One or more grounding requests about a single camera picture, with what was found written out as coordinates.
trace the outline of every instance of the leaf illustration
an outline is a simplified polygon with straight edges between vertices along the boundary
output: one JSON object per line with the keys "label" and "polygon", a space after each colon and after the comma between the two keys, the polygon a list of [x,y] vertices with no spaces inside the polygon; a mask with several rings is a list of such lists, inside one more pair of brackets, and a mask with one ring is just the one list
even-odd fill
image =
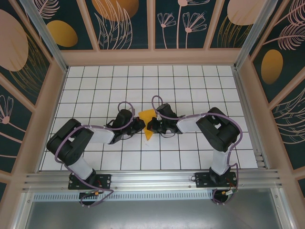
{"label": "leaf illustration", "polygon": [[58,0],[33,0],[39,15],[44,19],[51,19],[60,8]]}

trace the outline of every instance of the flower illustration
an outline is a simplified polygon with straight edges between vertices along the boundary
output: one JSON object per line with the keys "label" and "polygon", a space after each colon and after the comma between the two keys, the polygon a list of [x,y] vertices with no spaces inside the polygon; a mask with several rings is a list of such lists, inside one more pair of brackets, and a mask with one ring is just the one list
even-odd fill
{"label": "flower illustration", "polygon": [[200,1],[194,1],[194,0],[178,0],[178,4],[180,6],[187,6],[187,5],[202,5],[208,3],[210,0],[200,0]]}
{"label": "flower illustration", "polygon": [[162,27],[164,45],[165,48],[167,49],[165,36],[164,36],[164,28],[176,25],[176,21],[174,21],[173,13],[165,13],[164,15],[162,13],[158,13],[157,16],[159,23]]}
{"label": "flower illustration", "polygon": [[204,24],[204,12],[202,14],[193,13],[190,18],[190,13],[183,14],[183,24],[186,31],[186,38],[185,38],[185,48],[187,49],[187,37],[188,34],[191,32],[198,32],[202,30],[206,30],[206,24]]}

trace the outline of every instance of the yellow object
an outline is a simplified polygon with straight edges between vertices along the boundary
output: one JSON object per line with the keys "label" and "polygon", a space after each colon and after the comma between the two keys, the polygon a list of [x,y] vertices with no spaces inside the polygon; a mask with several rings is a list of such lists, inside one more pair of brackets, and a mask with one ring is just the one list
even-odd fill
{"label": "yellow object", "polygon": [[146,136],[147,141],[152,137],[153,132],[150,130],[147,130],[147,124],[152,120],[153,117],[156,116],[156,112],[153,109],[147,110],[147,111],[141,111],[139,112],[139,117],[145,122],[145,128],[144,133]]}
{"label": "yellow object", "polygon": [[110,21],[122,21],[123,17],[119,15],[123,10],[132,18],[139,8],[139,0],[92,0],[92,4],[101,16]]}
{"label": "yellow object", "polygon": [[269,50],[262,62],[262,78],[266,84],[273,84],[280,76],[283,68],[283,57],[278,50]]}
{"label": "yellow object", "polygon": [[63,47],[72,47],[77,43],[77,34],[75,30],[64,21],[51,21],[47,24],[55,42]]}

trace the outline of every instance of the mounting plate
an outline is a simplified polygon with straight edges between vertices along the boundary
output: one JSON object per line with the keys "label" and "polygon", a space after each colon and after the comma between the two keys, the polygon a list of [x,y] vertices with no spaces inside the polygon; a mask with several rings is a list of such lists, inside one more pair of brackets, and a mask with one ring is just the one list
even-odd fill
{"label": "mounting plate", "polygon": [[[111,184],[111,174],[97,174],[96,180],[93,186],[110,189]],[[93,190],[93,188],[84,185],[82,182],[76,178],[76,176],[70,174],[69,176],[69,190]]]}
{"label": "mounting plate", "polygon": [[[216,185],[210,179],[209,172],[195,173],[194,176],[195,176],[194,181],[196,182],[196,187],[230,187],[229,182],[224,182],[220,185]],[[229,179],[233,185],[235,186],[237,185],[235,172],[228,172],[226,178]]]}

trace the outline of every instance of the white tile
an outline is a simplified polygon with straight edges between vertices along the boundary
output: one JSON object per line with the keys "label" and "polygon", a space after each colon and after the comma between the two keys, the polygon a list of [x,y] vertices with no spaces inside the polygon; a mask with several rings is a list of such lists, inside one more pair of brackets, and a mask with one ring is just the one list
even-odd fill
{"label": "white tile", "polygon": [[202,67],[200,65],[188,65],[189,76],[203,76]]}
{"label": "white tile", "polygon": [[102,151],[88,151],[84,152],[84,160],[95,170],[101,169]]}
{"label": "white tile", "polygon": [[[120,106],[120,109],[125,108],[124,104]],[[118,115],[118,103],[111,103],[109,104],[108,108],[108,117],[116,117]]]}
{"label": "white tile", "polygon": [[90,118],[90,125],[105,125],[107,123],[107,118]]}
{"label": "white tile", "polygon": [[179,151],[161,151],[161,169],[180,169]]}
{"label": "white tile", "polygon": [[77,118],[77,121],[79,121],[82,125],[88,125],[90,118]]}
{"label": "white tile", "polygon": [[234,77],[220,77],[222,88],[236,88]]}
{"label": "white tile", "polygon": [[195,150],[198,149],[196,133],[185,133],[179,135],[180,150]]}
{"label": "white tile", "polygon": [[126,89],[127,77],[116,77],[112,79],[111,89]]}
{"label": "white tile", "polygon": [[144,66],[143,76],[158,76],[158,66]]}
{"label": "white tile", "polygon": [[110,77],[98,78],[95,89],[111,89],[111,82],[112,78]]}
{"label": "white tile", "polygon": [[110,102],[120,103],[126,100],[126,90],[111,90]]}
{"label": "white tile", "polygon": [[224,95],[221,89],[207,89],[209,102],[224,102]]}
{"label": "white tile", "polygon": [[219,110],[221,110],[222,113],[224,113],[226,116],[228,116],[227,113],[227,108],[225,106],[225,103],[218,103],[218,102],[214,102],[214,103],[209,103],[210,104],[210,108],[212,109],[213,107],[217,107]]}
{"label": "white tile", "polygon": [[97,78],[82,78],[81,89],[95,89]]}
{"label": "white tile", "polygon": [[141,150],[160,150],[160,135],[153,134],[147,141],[145,134],[142,134],[142,147]]}
{"label": "white tile", "polygon": [[190,89],[175,89],[176,102],[191,102],[191,90]]}
{"label": "white tile", "polygon": [[142,102],[142,90],[141,89],[127,90],[127,101],[129,103]]}
{"label": "white tile", "polygon": [[243,116],[243,109],[240,103],[225,103],[229,116]]}
{"label": "white tile", "polygon": [[113,66],[100,66],[98,77],[112,77]]}
{"label": "white tile", "polygon": [[169,138],[161,136],[161,150],[179,150],[178,135]]}
{"label": "white tile", "polygon": [[57,118],[71,118],[73,116],[75,104],[59,104]]}
{"label": "white tile", "polygon": [[113,70],[114,77],[125,77],[128,75],[128,66],[115,66]]}
{"label": "white tile", "polygon": [[67,78],[64,89],[65,90],[79,90],[81,85],[81,78]]}
{"label": "white tile", "polygon": [[205,88],[204,78],[200,76],[190,77],[191,88]]}
{"label": "white tile", "polygon": [[174,77],[175,88],[190,88],[189,77]]}
{"label": "white tile", "polygon": [[86,66],[84,70],[83,77],[97,77],[97,73],[99,71],[98,66]]}
{"label": "white tile", "polygon": [[94,103],[108,103],[110,96],[110,90],[95,90]]}
{"label": "white tile", "polygon": [[226,102],[239,102],[239,96],[236,89],[223,89],[224,100]]}
{"label": "white tile", "polygon": [[130,139],[123,140],[123,151],[141,150],[141,134],[135,134]]}
{"label": "white tile", "polygon": [[42,170],[60,170],[61,164],[55,161],[54,154],[47,152],[43,161]]}
{"label": "white tile", "polygon": [[76,103],[78,90],[64,90],[61,96],[61,103]]}
{"label": "white tile", "polygon": [[128,77],[128,89],[142,89],[142,77]]}
{"label": "white tile", "polygon": [[199,150],[201,169],[209,169],[213,162],[213,150]]}
{"label": "white tile", "polygon": [[174,89],[160,89],[159,96],[163,99],[163,102],[175,102],[175,91]]}
{"label": "white tile", "polygon": [[180,151],[181,169],[200,169],[198,151]]}
{"label": "white tile", "polygon": [[77,102],[78,103],[92,103],[94,96],[94,90],[80,90]]}
{"label": "white tile", "polygon": [[159,65],[159,76],[173,76],[173,66],[171,65]]}
{"label": "white tile", "polygon": [[143,77],[144,89],[158,89],[158,77]]}
{"label": "white tile", "polygon": [[206,140],[203,133],[197,133],[197,141],[199,150],[213,150],[213,147],[210,145],[208,140]]}
{"label": "white tile", "polygon": [[70,118],[56,118],[53,125],[52,133],[54,134],[59,131],[59,129],[62,128],[62,126],[65,125],[66,122],[69,121],[69,119]]}
{"label": "white tile", "polygon": [[189,76],[187,71],[187,65],[174,65],[173,66],[174,76]]}
{"label": "white tile", "polygon": [[122,156],[121,151],[103,152],[102,170],[120,170],[121,156]]}
{"label": "white tile", "polygon": [[141,170],[155,170],[160,168],[159,151],[142,151]]}
{"label": "white tile", "polygon": [[121,170],[140,170],[141,152],[122,152]]}
{"label": "white tile", "polygon": [[216,66],[203,65],[202,66],[204,76],[218,76],[218,71]]}
{"label": "white tile", "polygon": [[82,77],[83,71],[84,71],[83,66],[72,66],[69,69],[68,77]]}
{"label": "white tile", "polygon": [[121,151],[122,150],[123,141],[118,141],[114,144],[104,144],[104,151]]}
{"label": "white tile", "polygon": [[221,88],[219,77],[205,77],[206,88]]}
{"label": "white tile", "polygon": [[171,89],[173,86],[173,77],[159,77],[159,88]]}
{"label": "white tile", "polygon": [[193,102],[208,102],[206,89],[191,89]]}
{"label": "white tile", "polygon": [[143,76],[143,66],[129,66],[128,76]]}
{"label": "white tile", "polygon": [[239,163],[238,163],[236,150],[232,150],[229,165],[234,165],[235,163],[238,164],[238,168],[239,168]]}
{"label": "white tile", "polygon": [[85,148],[85,151],[102,151],[104,147],[103,143],[91,143],[89,142]]}
{"label": "white tile", "polygon": [[92,104],[76,104],[73,117],[90,117]]}
{"label": "white tile", "polygon": [[249,133],[243,133],[243,138],[241,142],[236,146],[236,149],[253,149]]}
{"label": "white tile", "polygon": [[107,117],[108,104],[92,104],[91,117]]}
{"label": "white tile", "polygon": [[192,103],[176,103],[177,115],[193,115]]}
{"label": "white tile", "polygon": [[210,110],[209,103],[193,103],[194,114],[206,113]]}
{"label": "white tile", "polygon": [[233,76],[231,66],[217,66],[219,76]]}
{"label": "white tile", "polygon": [[244,119],[244,117],[231,117],[231,119],[233,119],[238,123],[238,125],[240,125],[243,132],[248,132],[246,120]]}
{"label": "white tile", "polygon": [[240,168],[257,168],[253,150],[238,150]]}

